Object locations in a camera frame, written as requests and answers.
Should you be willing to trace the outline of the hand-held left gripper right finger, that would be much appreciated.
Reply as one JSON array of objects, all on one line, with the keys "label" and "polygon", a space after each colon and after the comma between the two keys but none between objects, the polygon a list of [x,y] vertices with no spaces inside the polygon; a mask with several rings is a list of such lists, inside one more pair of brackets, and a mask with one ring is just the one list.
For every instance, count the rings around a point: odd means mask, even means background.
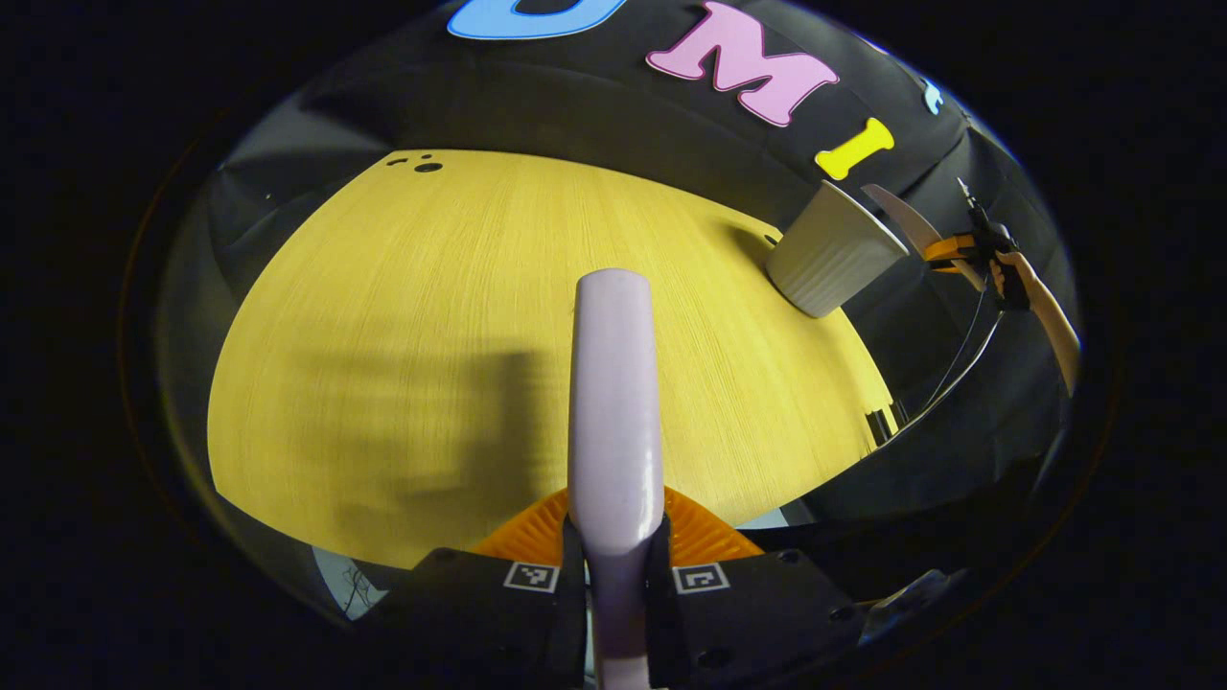
[{"label": "hand-held left gripper right finger", "polygon": [[663,489],[644,566],[649,685],[753,690],[855,648],[867,613],[798,549],[766,551]]}]

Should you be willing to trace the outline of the black backdrop cloth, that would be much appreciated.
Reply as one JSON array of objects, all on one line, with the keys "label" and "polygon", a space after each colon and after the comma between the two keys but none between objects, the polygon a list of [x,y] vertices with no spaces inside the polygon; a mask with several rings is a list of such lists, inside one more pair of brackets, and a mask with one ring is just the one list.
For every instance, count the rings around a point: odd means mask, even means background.
[{"label": "black backdrop cloth", "polygon": [[[720,0],[760,18],[771,52],[811,52],[845,83],[802,102],[785,133],[740,115],[728,97],[650,76],[640,53],[680,36],[699,0],[629,0],[587,36],[539,42],[461,43],[445,38],[456,4],[412,18],[290,93],[184,192],[150,339],[167,424],[188,474],[211,478],[205,459],[205,387],[240,301],[290,236],[326,196],[395,145],[469,145],[544,153],[694,193],[753,219],[787,223],[816,192],[820,172],[802,146],[831,140],[854,112],[901,126],[901,153],[872,160],[847,192],[877,179],[937,221],[961,221],[939,176],[962,173],[987,212],[1007,223],[1077,309],[1059,232],[1018,161],[951,93],[852,29],[785,0]],[[1040,328],[1011,317],[968,379],[937,381],[937,347],[968,327],[971,302],[955,285],[894,266],[853,298],[852,322],[870,354],[887,359],[886,384],[921,427],[867,467],[798,498],[788,514],[860,521],[910,514],[984,490],[1060,438],[1069,403]]]}]

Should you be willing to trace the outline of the small pink broom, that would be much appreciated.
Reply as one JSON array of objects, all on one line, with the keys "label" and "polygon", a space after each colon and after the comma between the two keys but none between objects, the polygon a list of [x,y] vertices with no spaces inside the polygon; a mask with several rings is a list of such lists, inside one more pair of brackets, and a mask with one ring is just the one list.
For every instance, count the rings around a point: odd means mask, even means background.
[{"label": "small pink broom", "polygon": [[626,269],[577,284],[567,484],[591,584],[598,690],[650,690],[645,571],[665,514],[656,324],[649,281]]}]

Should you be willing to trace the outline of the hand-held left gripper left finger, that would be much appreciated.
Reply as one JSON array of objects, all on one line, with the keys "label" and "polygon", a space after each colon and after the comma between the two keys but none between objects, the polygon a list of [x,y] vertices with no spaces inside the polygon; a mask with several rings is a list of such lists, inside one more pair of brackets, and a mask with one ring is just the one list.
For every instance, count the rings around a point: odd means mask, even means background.
[{"label": "hand-held left gripper left finger", "polygon": [[469,549],[436,548],[360,618],[427,690],[580,690],[587,555],[564,490]]}]

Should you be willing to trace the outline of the pink dustpan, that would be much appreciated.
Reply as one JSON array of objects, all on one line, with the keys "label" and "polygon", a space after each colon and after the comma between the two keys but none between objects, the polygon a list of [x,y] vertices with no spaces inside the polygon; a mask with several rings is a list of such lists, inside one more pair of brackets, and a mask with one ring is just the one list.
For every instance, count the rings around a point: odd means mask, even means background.
[{"label": "pink dustpan", "polygon": [[[933,226],[920,212],[917,212],[915,207],[908,205],[899,196],[894,196],[893,193],[886,192],[881,185],[865,184],[863,185],[863,192],[872,199],[894,223],[898,223],[903,235],[909,241],[917,254],[923,258],[923,249],[942,239],[942,236],[937,235],[937,228]],[[969,275],[963,276],[968,284],[972,285],[978,292],[983,293],[985,290],[985,280],[982,276]]]}]

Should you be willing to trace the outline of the white ribbed garbage bin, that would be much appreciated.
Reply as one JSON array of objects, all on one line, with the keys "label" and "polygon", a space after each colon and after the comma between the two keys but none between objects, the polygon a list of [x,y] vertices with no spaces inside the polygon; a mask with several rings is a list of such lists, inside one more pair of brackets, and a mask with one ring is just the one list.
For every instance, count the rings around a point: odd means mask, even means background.
[{"label": "white ribbed garbage bin", "polygon": [[764,271],[795,309],[821,319],[908,255],[886,223],[823,182],[768,253]]}]

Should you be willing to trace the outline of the yellow wooden desktop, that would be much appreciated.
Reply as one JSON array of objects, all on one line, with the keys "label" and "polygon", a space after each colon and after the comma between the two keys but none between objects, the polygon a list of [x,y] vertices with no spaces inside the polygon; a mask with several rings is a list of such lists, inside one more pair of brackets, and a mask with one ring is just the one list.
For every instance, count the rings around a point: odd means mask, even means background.
[{"label": "yellow wooden desktop", "polygon": [[741,524],[875,449],[893,397],[840,311],[762,269],[778,231],[609,169],[396,151],[310,214],[245,293],[213,374],[220,496],[286,537],[412,567],[566,483],[578,280],[652,291],[663,484]]}]

